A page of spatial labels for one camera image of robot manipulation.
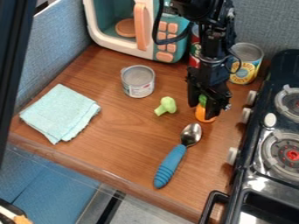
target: toy microwave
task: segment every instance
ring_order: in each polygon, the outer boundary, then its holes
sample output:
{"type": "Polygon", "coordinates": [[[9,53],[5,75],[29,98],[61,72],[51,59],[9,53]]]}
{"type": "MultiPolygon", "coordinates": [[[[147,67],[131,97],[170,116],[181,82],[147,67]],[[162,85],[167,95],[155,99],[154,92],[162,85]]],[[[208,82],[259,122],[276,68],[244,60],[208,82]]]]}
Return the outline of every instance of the toy microwave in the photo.
{"type": "MultiPolygon", "coordinates": [[[[187,38],[156,45],[151,37],[158,0],[83,0],[91,38],[100,46],[148,60],[174,63],[186,49],[187,38]]],[[[165,0],[158,39],[175,38],[188,25],[165,0]]]]}

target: stove knob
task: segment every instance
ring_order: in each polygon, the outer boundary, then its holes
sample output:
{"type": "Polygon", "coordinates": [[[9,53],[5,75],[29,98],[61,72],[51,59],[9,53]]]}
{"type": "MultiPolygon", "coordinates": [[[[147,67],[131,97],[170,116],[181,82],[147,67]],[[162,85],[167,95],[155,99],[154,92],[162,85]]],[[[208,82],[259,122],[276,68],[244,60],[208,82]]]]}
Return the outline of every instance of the stove knob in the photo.
{"type": "Polygon", "coordinates": [[[242,117],[241,117],[240,122],[244,123],[244,124],[247,124],[250,115],[251,115],[251,109],[250,108],[243,108],[242,117]]]}
{"type": "Polygon", "coordinates": [[[273,114],[273,113],[268,113],[266,116],[265,116],[265,119],[264,119],[264,124],[266,127],[268,128],[272,128],[276,125],[276,122],[277,122],[277,118],[276,118],[276,115],[273,114]]]}
{"type": "Polygon", "coordinates": [[[250,90],[247,96],[246,105],[253,106],[256,96],[257,96],[257,92],[250,90]]]}
{"type": "Polygon", "coordinates": [[[234,165],[234,162],[236,161],[238,154],[238,149],[231,147],[228,150],[227,158],[226,158],[226,163],[229,165],[234,165]]]}

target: stove burner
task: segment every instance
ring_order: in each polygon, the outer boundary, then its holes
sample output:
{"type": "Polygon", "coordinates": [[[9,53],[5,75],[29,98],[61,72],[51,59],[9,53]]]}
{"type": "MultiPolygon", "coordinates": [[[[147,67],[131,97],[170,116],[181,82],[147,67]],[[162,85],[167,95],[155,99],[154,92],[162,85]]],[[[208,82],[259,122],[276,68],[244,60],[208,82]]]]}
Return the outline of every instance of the stove burner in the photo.
{"type": "Polygon", "coordinates": [[[275,106],[280,113],[299,123],[299,88],[285,85],[275,97],[275,106]]]}
{"type": "Polygon", "coordinates": [[[299,94],[286,95],[282,103],[286,105],[290,113],[299,116],[299,94]]]}
{"type": "Polygon", "coordinates": [[[274,132],[261,145],[261,154],[269,170],[288,179],[299,179],[299,135],[274,132]]]}
{"type": "Polygon", "coordinates": [[[299,159],[299,152],[297,150],[290,150],[288,151],[287,153],[287,157],[290,159],[290,160],[294,160],[294,161],[297,161],[299,159]]]}
{"type": "Polygon", "coordinates": [[[292,140],[281,141],[271,147],[271,154],[274,157],[274,153],[278,151],[278,158],[284,165],[291,168],[299,168],[299,148],[295,144],[299,144],[299,142],[293,142],[292,140]]]}

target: food can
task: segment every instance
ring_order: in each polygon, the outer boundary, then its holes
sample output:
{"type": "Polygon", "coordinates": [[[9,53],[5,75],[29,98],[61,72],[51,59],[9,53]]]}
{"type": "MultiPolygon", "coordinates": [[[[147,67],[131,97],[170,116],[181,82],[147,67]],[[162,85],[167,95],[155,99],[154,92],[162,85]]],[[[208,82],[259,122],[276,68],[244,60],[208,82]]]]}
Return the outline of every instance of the food can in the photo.
{"type": "Polygon", "coordinates": [[[192,27],[191,47],[189,55],[189,66],[199,68],[200,60],[199,53],[201,50],[199,27],[195,24],[192,27]]]}
{"type": "Polygon", "coordinates": [[[241,59],[242,65],[238,73],[235,73],[240,63],[234,59],[230,81],[241,85],[253,82],[259,72],[264,52],[257,45],[249,43],[238,43],[232,50],[241,59]]]}
{"type": "Polygon", "coordinates": [[[121,70],[122,89],[126,95],[133,98],[143,98],[151,95],[155,89],[156,74],[148,66],[130,66],[121,70]]]}

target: wooden countertop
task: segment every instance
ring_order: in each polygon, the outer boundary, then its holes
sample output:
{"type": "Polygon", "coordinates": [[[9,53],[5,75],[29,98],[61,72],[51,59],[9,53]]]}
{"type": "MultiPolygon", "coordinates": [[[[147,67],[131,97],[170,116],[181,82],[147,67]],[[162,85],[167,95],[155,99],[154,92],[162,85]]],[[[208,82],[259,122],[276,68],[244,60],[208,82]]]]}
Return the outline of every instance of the wooden countertop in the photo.
{"type": "Polygon", "coordinates": [[[188,149],[171,182],[157,190],[156,168],[179,143],[181,130],[196,122],[194,108],[187,105],[185,69],[183,62],[168,65],[91,45],[31,103],[60,83],[97,101],[101,112],[71,142],[55,146],[16,115],[10,141],[196,222],[209,192],[226,191],[232,173],[226,164],[227,150],[240,143],[243,129],[237,123],[242,106],[248,91],[257,89],[261,81],[229,84],[233,108],[216,122],[201,124],[201,141],[188,149]],[[138,64],[156,72],[156,90],[143,99],[126,96],[120,78],[122,68],[138,64]],[[178,112],[157,117],[154,109],[166,95],[177,100],[178,112]]]}

